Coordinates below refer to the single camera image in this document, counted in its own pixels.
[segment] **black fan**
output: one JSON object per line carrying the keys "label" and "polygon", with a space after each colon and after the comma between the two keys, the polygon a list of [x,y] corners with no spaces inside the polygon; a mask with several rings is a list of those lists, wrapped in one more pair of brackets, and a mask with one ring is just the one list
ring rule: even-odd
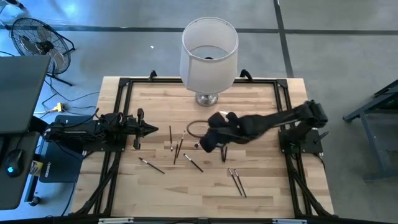
{"label": "black fan", "polygon": [[[74,44],[46,23],[37,19],[20,18],[11,28],[11,39],[21,55],[49,55],[48,73],[52,76],[65,72],[70,65]],[[72,44],[69,49],[64,39]]]}

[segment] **metal stand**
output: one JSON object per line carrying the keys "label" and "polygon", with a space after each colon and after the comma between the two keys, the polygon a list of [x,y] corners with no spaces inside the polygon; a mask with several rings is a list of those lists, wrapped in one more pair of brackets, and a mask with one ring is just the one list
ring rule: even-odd
{"label": "metal stand", "polygon": [[[63,55],[66,55],[66,54],[76,50],[75,44],[72,41],[70,41],[68,38],[66,38],[63,35],[59,34],[57,31],[55,31],[55,29],[53,29],[49,25],[44,26],[44,28],[47,29],[47,30],[51,30],[52,32],[57,34],[60,38],[66,40],[67,42],[69,42],[72,45],[72,48],[67,50],[66,52],[64,52]],[[71,83],[69,83],[69,82],[67,82],[65,80],[62,80],[62,79],[58,78],[57,76],[55,76],[55,66],[53,66],[52,73],[51,74],[46,74],[46,76],[51,77],[51,78],[55,79],[56,81],[62,82],[64,84],[68,85],[68,86],[73,86]]]}
{"label": "metal stand", "polygon": [[[377,166],[379,171],[375,174],[365,175],[364,180],[377,180],[389,177],[397,177],[398,170],[393,168],[392,162],[385,149],[380,149],[377,146],[377,139],[372,133],[369,123],[368,114],[378,113],[380,107],[386,105],[388,102],[398,97],[398,80],[392,82],[382,90],[374,94],[375,98],[364,106],[356,109],[352,113],[343,117],[343,120],[347,123],[352,122],[355,118],[361,118],[363,128],[365,129],[366,136],[368,137],[369,145],[375,154],[377,159]],[[396,113],[396,110],[383,110],[383,113]]]}

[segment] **butcher block tabletop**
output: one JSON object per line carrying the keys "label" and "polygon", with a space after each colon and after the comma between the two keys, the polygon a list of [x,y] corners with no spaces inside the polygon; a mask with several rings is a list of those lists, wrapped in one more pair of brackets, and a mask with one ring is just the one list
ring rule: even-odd
{"label": "butcher block tabletop", "polygon": [[[97,107],[98,114],[112,113],[120,77],[104,77]],[[288,78],[292,106],[307,100],[304,81]],[[113,217],[208,217],[208,218],[289,218],[294,217],[285,157],[280,153],[278,128],[270,129],[249,144],[228,145],[226,162],[220,150],[195,149],[197,139],[186,134],[180,155],[173,165],[175,151],[170,150],[169,126],[174,148],[187,124],[206,120],[217,111],[267,115],[277,112],[274,87],[270,84],[234,84],[220,93],[212,107],[201,107],[182,83],[134,83],[129,114],[142,108],[144,120],[159,128],[141,140],[141,150],[133,148],[129,136],[122,153],[114,195]],[[124,88],[120,111],[123,110]],[[204,134],[205,124],[192,127]],[[204,172],[183,156],[186,153]],[[71,212],[77,211],[98,186],[103,152],[94,152],[82,164]],[[165,174],[139,160],[145,159]],[[325,171],[319,158],[303,154],[307,185],[314,196],[333,213]],[[227,168],[236,169],[247,194],[240,196]],[[106,205],[104,191],[101,211]],[[302,193],[297,191],[304,210]]]}

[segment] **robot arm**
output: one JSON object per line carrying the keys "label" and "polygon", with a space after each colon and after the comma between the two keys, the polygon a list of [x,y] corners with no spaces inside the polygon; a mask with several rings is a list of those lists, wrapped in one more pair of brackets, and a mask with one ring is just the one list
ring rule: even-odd
{"label": "robot arm", "polygon": [[144,120],[144,111],[138,109],[137,118],[122,113],[108,113],[96,121],[78,124],[52,123],[43,136],[47,142],[56,142],[73,151],[114,151],[122,150],[127,135],[135,135],[134,148],[140,149],[140,138],[158,130]]}
{"label": "robot arm", "polygon": [[291,110],[267,116],[255,114],[238,118],[231,112],[226,118],[228,121],[220,113],[215,113],[207,120],[209,128],[200,138],[200,144],[206,152],[211,152],[215,147],[221,147],[229,142],[247,144],[262,136],[270,128],[301,121],[286,135],[290,142],[297,142],[305,138],[312,128],[322,128],[328,121],[322,106],[314,101],[306,101]]}

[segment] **silver lamp base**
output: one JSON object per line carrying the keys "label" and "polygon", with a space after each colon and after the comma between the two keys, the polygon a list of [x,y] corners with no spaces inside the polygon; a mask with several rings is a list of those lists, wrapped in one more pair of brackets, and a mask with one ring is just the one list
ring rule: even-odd
{"label": "silver lamp base", "polygon": [[217,103],[218,94],[204,95],[197,93],[195,99],[200,106],[213,106]]}

